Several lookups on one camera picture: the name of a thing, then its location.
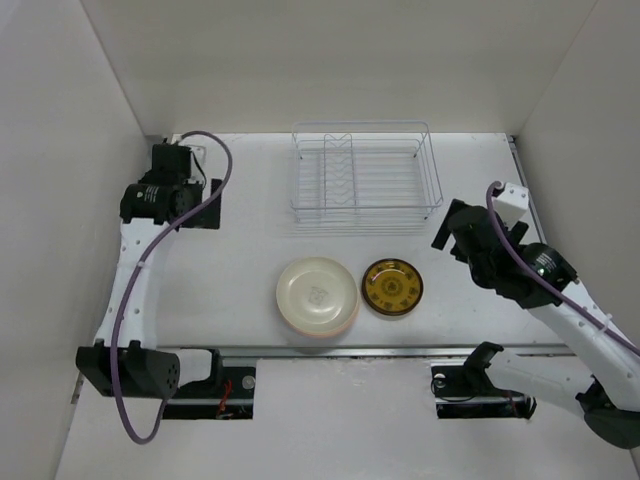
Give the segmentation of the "cream white plate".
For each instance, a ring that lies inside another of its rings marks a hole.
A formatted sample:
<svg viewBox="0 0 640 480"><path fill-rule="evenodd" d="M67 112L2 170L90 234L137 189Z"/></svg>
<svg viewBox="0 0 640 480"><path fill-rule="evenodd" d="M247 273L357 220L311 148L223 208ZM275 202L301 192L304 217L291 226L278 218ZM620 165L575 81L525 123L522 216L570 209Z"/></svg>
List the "cream white plate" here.
<svg viewBox="0 0 640 480"><path fill-rule="evenodd" d="M284 269L275 298L283 318L303 310L328 313L343 305L350 309L360 301L360 294L354 277L341 263L326 257L306 257Z"/></svg>

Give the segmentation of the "yellow plate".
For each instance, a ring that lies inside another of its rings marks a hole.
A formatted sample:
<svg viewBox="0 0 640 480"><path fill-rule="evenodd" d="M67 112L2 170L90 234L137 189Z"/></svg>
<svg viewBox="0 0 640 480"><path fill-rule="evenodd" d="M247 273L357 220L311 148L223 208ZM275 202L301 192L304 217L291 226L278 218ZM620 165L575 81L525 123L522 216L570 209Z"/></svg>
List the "yellow plate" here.
<svg viewBox="0 0 640 480"><path fill-rule="evenodd" d="M283 319L295 332L310 338L332 338L346 332L355 322L361 302L352 308L343 305L340 309L321 313L318 309L290 312Z"/></svg>

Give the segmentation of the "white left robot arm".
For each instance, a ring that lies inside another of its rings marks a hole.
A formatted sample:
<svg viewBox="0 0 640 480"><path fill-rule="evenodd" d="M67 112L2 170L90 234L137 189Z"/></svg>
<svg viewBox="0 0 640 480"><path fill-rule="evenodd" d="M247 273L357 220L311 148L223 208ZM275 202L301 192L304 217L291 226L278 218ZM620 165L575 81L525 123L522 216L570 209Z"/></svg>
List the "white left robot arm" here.
<svg viewBox="0 0 640 480"><path fill-rule="evenodd" d="M107 311L90 346L76 353L76 366L104 396L114 394L110 354L117 354L121 393L166 400L187 382L177 354L157 348L156 312L164 267L174 237L166 228L183 216L184 229L217 230L221 201L206 203L221 180L207 180L193 148L161 143L151 167L129 185L120 201L120 253Z"/></svg>

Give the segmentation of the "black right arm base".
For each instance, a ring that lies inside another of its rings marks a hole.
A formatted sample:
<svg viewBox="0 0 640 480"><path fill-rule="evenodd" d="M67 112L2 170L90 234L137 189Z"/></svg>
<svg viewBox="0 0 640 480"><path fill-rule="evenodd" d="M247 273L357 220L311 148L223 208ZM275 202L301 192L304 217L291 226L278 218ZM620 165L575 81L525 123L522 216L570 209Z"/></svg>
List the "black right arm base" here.
<svg viewBox="0 0 640 480"><path fill-rule="evenodd" d="M466 378L462 365L432 365L431 374L430 388L440 420L529 420L537 408L536 399L523 393L474 387Z"/></svg>

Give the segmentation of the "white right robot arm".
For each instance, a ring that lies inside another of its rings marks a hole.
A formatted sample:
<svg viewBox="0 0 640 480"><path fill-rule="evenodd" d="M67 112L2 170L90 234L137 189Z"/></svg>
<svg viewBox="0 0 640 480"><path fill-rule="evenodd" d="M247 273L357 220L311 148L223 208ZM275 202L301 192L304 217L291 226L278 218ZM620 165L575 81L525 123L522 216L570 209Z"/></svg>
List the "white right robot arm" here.
<svg viewBox="0 0 640 480"><path fill-rule="evenodd" d="M576 270L554 248L525 244L528 226L503 224L493 205L451 202L431 246L454 245L479 287L515 302L541 321L584 364L582 370L548 368L492 342L478 345L463 364L474 394L516 391L583 419L615 447L639 445L639 349L593 302Z"/></svg>

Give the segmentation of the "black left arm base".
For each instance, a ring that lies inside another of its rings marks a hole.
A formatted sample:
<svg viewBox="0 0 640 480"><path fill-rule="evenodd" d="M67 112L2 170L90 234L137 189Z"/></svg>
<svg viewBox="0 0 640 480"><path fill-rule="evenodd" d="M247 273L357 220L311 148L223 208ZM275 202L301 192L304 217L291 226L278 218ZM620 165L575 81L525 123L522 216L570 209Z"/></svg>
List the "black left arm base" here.
<svg viewBox="0 0 640 480"><path fill-rule="evenodd" d="M163 420L251 420L256 365L223 365L216 376L178 388Z"/></svg>

